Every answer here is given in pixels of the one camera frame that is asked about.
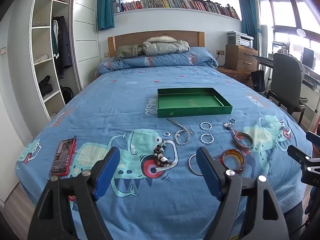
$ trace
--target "blue curtain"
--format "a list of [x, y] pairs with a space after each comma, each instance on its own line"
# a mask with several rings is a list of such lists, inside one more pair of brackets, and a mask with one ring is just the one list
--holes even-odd
[[258, 49], [258, 14], [256, 0], [239, 0], [241, 9], [241, 32], [254, 38], [253, 48]]
[[98, 0], [97, 23], [99, 31], [115, 27], [113, 17], [113, 0]]

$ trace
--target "green tray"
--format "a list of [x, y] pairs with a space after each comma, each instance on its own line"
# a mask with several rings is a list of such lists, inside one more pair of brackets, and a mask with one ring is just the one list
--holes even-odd
[[158, 117], [231, 114], [232, 105], [213, 88], [158, 89]]

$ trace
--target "gray puffer jacket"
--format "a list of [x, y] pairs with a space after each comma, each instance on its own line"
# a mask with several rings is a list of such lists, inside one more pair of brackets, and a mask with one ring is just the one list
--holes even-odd
[[182, 53], [189, 51], [190, 47], [186, 41], [174, 41], [170, 43], [150, 43], [145, 41], [143, 52], [147, 56], [157, 56], [169, 53]]

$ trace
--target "wooden drawer cabinet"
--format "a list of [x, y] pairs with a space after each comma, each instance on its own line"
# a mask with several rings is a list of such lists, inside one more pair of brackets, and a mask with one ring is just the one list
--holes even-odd
[[253, 72], [257, 71], [257, 61], [240, 58], [237, 63], [237, 71]]
[[226, 67], [242, 72], [257, 70], [257, 60], [254, 55], [258, 51], [244, 46], [226, 45]]
[[231, 77], [240, 83], [250, 87], [253, 89], [252, 79], [251, 79], [251, 73], [248, 72], [242, 72], [242, 71], [236, 71], [233, 69], [218, 67], [217, 70], [223, 74], [225, 74], [228, 77]]

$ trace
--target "amber bangle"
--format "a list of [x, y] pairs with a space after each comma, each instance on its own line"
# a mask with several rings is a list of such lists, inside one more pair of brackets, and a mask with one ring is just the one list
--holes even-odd
[[[233, 170], [233, 169], [231, 169], [231, 168], [229, 168], [225, 163], [224, 163], [224, 156], [225, 155], [235, 155], [238, 159], [239, 159], [239, 161], [240, 161], [240, 163], [241, 163], [241, 168], [239, 168], [239, 169], [237, 169], [237, 170]], [[244, 159], [244, 157], [243, 157], [243, 155], [241, 154], [241, 152], [239, 152], [238, 150], [236, 150], [236, 149], [228, 149], [228, 150], [226, 150], [226, 151], [224, 151], [223, 153], [222, 153], [222, 155], [221, 155], [221, 157], [220, 157], [220, 162], [221, 162], [221, 164], [227, 169], [227, 170], [233, 170], [234, 172], [236, 172], [236, 173], [240, 173], [241, 171], [243, 171], [244, 170], [244, 167], [245, 167], [245, 159]]]
[[[250, 142], [250, 146], [244, 146], [244, 145], [241, 145], [238, 140], [237, 140], [237, 136], [242, 136], [244, 138], [247, 138], [248, 141]], [[237, 148], [239, 148], [240, 150], [248, 150], [248, 149], [251, 149], [253, 147], [253, 139], [251, 138], [251, 136], [249, 134], [246, 134], [244, 132], [238, 132], [235, 134], [234, 138], [233, 138], [233, 141], [236, 145]]]

